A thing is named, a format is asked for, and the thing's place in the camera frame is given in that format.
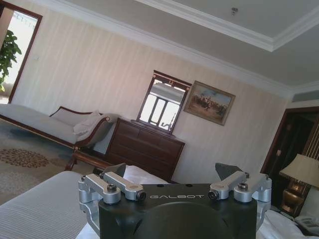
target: patterned carpet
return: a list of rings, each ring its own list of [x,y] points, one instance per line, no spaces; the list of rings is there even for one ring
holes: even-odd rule
[[[0,120],[0,205],[62,172],[72,149]],[[79,162],[73,171],[91,173]]]

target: green plant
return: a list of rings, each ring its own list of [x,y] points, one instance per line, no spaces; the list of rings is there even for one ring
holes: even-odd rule
[[[0,50],[0,91],[4,91],[3,82],[7,75],[9,75],[8,68],[12,67],[12,61],[16,62],[15,54],[18,53],[21,55],[21,50],[18,45],[15,43],[17,37],[13,34],[12,31],[8,30],[6,32],[1,50]]]

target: wooden dresser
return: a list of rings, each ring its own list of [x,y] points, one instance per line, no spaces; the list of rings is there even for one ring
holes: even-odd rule
[[[185,143],[174,136],[118,119],[105,160],[111,164],[127,163],[169,181]]]

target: logo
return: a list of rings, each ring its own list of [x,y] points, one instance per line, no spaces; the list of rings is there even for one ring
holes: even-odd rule
[[[203,198],[204,195],[176,195],[176,196],[171,196],[171,195],[151,195],[150,198],[151,199],[161,199],[161,198],[170,198],[170,199],[176,199],[176,198],[180,198],[180,199],[185,199],[185,198]]]

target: lampshade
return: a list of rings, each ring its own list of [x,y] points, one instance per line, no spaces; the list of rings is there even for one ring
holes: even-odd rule
[[[280,173],[319,188],[319,161],[313,158],[297,154]]]

